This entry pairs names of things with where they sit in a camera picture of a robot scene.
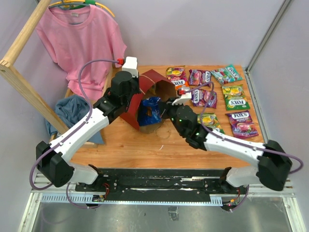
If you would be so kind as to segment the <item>blue Doritos chip bag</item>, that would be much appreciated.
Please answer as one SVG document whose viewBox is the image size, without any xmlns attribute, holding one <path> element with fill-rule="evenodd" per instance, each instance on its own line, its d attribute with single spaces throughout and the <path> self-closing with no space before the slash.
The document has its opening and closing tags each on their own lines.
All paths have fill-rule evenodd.
<svg viewBox="0 0 309 232">
<path fill-rule="evenodd" d="M 137 122 L 139 126 L 148 126 L 162 121 L 158 103 L 160 97 L 150 97 L 140 102 Z"/>
</svg>

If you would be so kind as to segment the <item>red paper bag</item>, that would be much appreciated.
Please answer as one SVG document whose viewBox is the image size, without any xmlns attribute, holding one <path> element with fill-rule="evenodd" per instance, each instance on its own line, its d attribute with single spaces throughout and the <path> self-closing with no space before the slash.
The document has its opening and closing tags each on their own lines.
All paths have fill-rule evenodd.
<svg viewBox="0 0 309 232">
<path fill-rule="evenodd" d="M 166 101 L 169 98 L 176 97 L 175 85 L 166 77 L 151 69 L 139 75 L 140 94 L 133 96 L 129 109 L 121 115 L 121 118 L 139 132 L 150 134 L 155 132 L 163 123 L 152 124 L 148 126 L 139 126 L 137 122 L 140 102 L 150 97 L 160 97 Z M 149 88 L 156 84 L 156 94 L 149 92 Z"/>
</svg>

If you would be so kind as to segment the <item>purple candy packet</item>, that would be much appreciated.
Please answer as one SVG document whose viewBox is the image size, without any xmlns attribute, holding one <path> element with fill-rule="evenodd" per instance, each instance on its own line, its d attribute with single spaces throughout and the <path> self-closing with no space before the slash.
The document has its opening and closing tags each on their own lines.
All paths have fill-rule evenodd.
<svg viewBox="0 0 309 232">
<path fill-rule="evenodd" d="M 259 135 L 248 110 L 227 113 L 226 116 L 234 137 L 248 139 Z"/>
<path fill-rule="evenodd" d="M 207 70 L 189 70 L 188 84 L 190 86 L 199 86 L 205 83 L 208 83 L 207 86 L 210 86 L 211 81 L 211 72 Z"/>
<path fill-rule="evenodd" d="M 192 91 L 191 101 L 193 106 L 204 107 L 207 103 L 208 108 L 216 109 L 217 93 L 203 89 L 195 89 Z"/>
</svg>

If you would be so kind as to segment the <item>orange candy packet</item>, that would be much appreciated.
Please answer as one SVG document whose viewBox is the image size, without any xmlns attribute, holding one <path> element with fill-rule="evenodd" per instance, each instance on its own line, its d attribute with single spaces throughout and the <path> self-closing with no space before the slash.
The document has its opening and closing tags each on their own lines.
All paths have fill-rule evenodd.
<svg viewBox="0 0 309 232">
<path fill-rule="evenodd" d="M 176 90 L 182 87 L 189 87 L 185 65 L 168 67 L 166 69 L 166 78 L 175 85 Z"/>
</svg>

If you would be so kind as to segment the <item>green candy packet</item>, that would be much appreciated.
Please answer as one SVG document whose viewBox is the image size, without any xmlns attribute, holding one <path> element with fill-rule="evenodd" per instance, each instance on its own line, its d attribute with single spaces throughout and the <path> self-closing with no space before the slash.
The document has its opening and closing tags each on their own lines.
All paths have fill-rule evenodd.
<svg viewBox="0 0 309 232">
<path fill-rule="evenodd" d="M 218 131 L 218 132 L 220 132 L 222 134 L 225 133 L 223 128 L 222 128 L 222 126 L 221 126 L 221 124 L 219 123 L 217 115 L 215 113 L 202 113 L 202 114 L 199 114 L 197 116 L 198 123 L 200 123 L 200 119 L 202 119 L 203 124 L 206 127 L 209 127 L 212 130 Z"/>
<path fill-rule="evenodd" d="M 222 86 L 221 89 L 227 111 L 250 109 L 243 85 Z"/>
</svg>

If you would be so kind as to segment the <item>teal candy packet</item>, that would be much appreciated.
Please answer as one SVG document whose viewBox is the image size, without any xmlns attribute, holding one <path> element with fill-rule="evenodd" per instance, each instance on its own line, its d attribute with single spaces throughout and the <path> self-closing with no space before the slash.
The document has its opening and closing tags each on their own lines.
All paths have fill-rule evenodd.
<svg viewBox="0 0 309 232">
<path fill-rule="evenodd" d="M 212 70 L 210 72 L 220 85 L 233 83 L 243 79 L 233 64 L 230 64 L 224 68 Z"/>
</svg>

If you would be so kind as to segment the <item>yellow M&M's candy packet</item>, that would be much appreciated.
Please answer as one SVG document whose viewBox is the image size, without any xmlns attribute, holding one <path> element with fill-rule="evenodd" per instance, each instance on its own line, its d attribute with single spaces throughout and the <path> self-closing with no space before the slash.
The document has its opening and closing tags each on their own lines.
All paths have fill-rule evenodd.
<svg viewBox="0 0 309 232">
<path fill-rule="evenodd" d="M 156 84 L 152 85 L 150 88 L 149 88 L 149 92 L 153 95 L 156 94 Z"/>
</svg>

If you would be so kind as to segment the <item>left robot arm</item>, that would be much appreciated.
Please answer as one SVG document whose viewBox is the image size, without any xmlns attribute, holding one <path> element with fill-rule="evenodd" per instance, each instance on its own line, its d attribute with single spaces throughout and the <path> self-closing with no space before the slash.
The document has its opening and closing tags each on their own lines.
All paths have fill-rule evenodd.
<svg viewBox="0 0 309 232">
<path fill-rule="evenodd" d="M 50 143 L 36 146 L 38 169 L 56 188 L 70 181 L 85 183 L 92 191 L 103 187 L 103 179 L 91 165 L 70 162 L 76 151 L 93 135 L 128 111 L 132 97 L 140 93 L 137 69 L 123 69 L 112 79 L 111 87 L 76 125 Z"/>
</svg>

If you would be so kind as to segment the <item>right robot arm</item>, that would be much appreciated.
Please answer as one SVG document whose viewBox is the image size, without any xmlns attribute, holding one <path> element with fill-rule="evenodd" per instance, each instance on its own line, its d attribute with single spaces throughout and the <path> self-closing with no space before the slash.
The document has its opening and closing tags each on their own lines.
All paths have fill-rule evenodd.
<svg viewBox="0 0 309 232">
<path fill-rule="evenodd" d="M 190 106 L 174 104 L 174 101 L 174 98 L 159 101 L 160 113 L 164 119 L 171 120 L 191 147 L 220 152 L 249 163 L 247 167 L 225 168 L 218 182 L 223 193 L 259 183 L 274 191 L 283 190 L 292 162 L 278 142 L 256 143 L 222 134 L 199 123 Z"/>
</svg>

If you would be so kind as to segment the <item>blue cloth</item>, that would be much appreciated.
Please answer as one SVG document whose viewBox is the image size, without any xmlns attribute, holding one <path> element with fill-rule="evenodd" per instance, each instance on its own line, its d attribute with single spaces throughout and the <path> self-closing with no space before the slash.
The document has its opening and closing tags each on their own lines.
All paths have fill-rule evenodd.
<svg viewBox="0 0 309 232">
<path fill-rule="evenodd" d="M 87 101 L 77 95 L 60 99 L 55 105 L 56 115 L 69 129 L 78 123 L 89 112 L 89 109 Z M 47 120 L 45 120 L 45 125 L 49 136 L 58 133 L 58 130 Z M 88 141 L 100 145 L 104 144 L 100 132 L 97 132 Z"/>
</svg>

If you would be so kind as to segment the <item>pink t-shirt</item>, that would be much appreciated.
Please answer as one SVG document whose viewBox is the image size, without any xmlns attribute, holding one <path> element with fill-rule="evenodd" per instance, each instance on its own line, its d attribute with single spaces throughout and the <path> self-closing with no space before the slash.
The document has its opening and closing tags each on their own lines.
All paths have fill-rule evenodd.
<svg viewBox="0 0 309 232">
<path fill-rule="evenodd" d="M 118 24 L 95 5 L 74 10 L 47 8 L 36 32 L 53 62 L 67 73 L 68 87 L 94 101 L 102 96 L 110 61 L 125 56 Z"/>
</svg>

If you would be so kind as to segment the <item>yellow green hanger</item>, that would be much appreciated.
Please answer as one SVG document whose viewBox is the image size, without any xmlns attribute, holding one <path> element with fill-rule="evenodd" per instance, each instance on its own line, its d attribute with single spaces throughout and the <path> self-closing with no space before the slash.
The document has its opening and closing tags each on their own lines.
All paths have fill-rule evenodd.
<svg viewBox="0 0 309 232">
<path fill-rule="evenodd" d="M 115 17 L 114 13 L 102 3 L 96 0 L 60 0 L 58 2 L 52 3 L 48 8 L 59 8 L 61 10 L 75 10 L 88 7 L 90 5 L 99 7 L 109 13 L 112 17 Z"/>
</svg>

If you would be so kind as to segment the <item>wooden clothes rack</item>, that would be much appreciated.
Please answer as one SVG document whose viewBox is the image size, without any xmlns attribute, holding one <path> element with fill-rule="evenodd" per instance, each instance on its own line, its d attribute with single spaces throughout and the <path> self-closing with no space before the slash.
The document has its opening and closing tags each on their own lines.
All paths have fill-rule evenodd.
<svg viewBox="0 0 309 232">
<path fill-rule="evenodd" d="M 0 56 L 4 57 L 37 6 L 35 0 L 0 2 Z M 36 32 L 33 32 L 14 67 L 54 108 L 56 102 L 73 93 L 68 90 L 66 73 L 55 64 Z M 0 79 L 0 145 L 27 148 L 49 139 L 43 116 L 4 78 Z"/>
</svg>

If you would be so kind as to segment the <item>aluminium frame post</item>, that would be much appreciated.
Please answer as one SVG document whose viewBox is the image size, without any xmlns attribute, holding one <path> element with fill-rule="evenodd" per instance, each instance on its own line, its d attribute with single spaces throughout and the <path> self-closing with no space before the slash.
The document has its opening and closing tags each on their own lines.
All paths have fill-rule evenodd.
<svg viewBox="0 0 309 232">
<path fill-rule="evenodd" d="M 277 13 L 275 14 L 272 22 L 270 23 L 266 33 L 264 34 L 260 44 L 258 45 L 256 51 L 254 52 L 250 62 L 248 63 L 247 67 L 244 69 L 246 73 L 249 73 L 256 62 L 258 61 L 260 55 L 262 54 L 263 50 L 265 49 L 266 45 L 268 44 L 269 40 L 271 39 L 272 35 L 274 34 L 277 26 L 282 21 L 285 13 L 288 11 L 289 7 L 292 5 L 293 0 L 284 0 L 278 9 Z"/>
</svg>

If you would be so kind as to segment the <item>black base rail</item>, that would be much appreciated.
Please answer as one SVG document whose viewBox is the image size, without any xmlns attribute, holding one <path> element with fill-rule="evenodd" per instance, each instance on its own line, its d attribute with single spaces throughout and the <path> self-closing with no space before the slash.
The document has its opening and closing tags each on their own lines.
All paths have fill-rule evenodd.
<svg viewBox="0 0 309 232">
<path fill-rule="evenodd" d="M 98 208 L 104 204 L 198 205 L 234 208 L 243 196 L 292 197 L 289 179 L 283 190 L 275 191 L 261 183 L 227 183 L 228 169 L 100 169 L 99 184 L 90 187 L 76 181 L 62 187 L 49 187 L 42 174 L 35 177 L 46 203 L 73 203 L 82 208 Z"/>
</svg>

